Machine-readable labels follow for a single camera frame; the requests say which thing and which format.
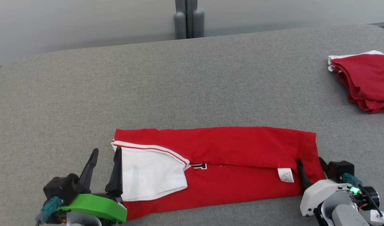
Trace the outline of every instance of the green led light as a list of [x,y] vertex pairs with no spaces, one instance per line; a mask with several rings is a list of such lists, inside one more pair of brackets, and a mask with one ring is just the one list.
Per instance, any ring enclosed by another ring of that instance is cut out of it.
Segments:
[[354,194],[357,194],[359,191],[360,191],[360,189],[359,188],[356,188],[356,187],[351,187],[350,189],[349,189],[352,193],[354,193]]

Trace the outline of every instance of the care label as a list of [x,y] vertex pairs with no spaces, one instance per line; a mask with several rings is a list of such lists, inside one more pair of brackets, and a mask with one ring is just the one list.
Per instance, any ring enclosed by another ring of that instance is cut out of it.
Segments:
[[370,210],[370,221],[384,223],[383,219],[381,218],[379,212],[376,209]]
[[291,168],[278,168],[278,176],[281,181],[293,183],[294,177],[292,176]]

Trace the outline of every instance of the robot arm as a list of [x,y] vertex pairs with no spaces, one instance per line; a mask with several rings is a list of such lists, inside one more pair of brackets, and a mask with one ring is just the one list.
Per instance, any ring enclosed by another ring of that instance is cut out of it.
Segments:
[[105,193],[90,191],[93,169],[97,164],[98,149],[94,149],[80,177],[69,174],[54,177],[43,188],[47,197],[36,226],[66,223],[68,226],[112,226],[126,221],[127,210],[122,205],[122,151],[115,151],[114,167]]
[[[379,195],[373,187],[363,186],[354,176],[352,163],[341,161],[327,165],[319,159],[328,179],[303,189],[300,205],[303,216],[315,216],[320,226],[369,226],[358,210],[377,210],[384,222],[384,213],[379,210]],[[298,170],[300,176],[305,174],[303,167]]]

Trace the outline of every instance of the teal connector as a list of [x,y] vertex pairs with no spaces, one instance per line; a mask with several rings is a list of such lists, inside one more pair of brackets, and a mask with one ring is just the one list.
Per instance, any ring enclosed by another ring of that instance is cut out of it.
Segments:
[[35,217],[36,225],[41,225],[44,224],[47,220],[48,217],[51,216],[57,209],[62,205],[61,200],[57,197],[54,196],[52,197],[45,206],[43,206],[40,210],[40,213]]
[[340,179],[345,183],[352,184],[355,187],[360,187],[362,185],[362,181],[358,180],[355,176],[349,173],[344,173]]

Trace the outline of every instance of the red fabric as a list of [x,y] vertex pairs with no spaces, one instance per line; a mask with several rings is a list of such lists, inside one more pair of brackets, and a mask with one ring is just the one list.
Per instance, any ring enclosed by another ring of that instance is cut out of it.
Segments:
[[365,111],[384,111],[384,55],[361,54],[331,60],[348,90],[348,100]]
[[[185,171],[188,187],[150,201],[123,202],[127,220],[149,213],[247,202],[301,194],[296,159],[312,183],[324,179],[316,134],[272,127],[215,127],[192,130],[116,130],[114,140],[159,145],[207,169]],[[291,168],[294,183],[277,168]]]

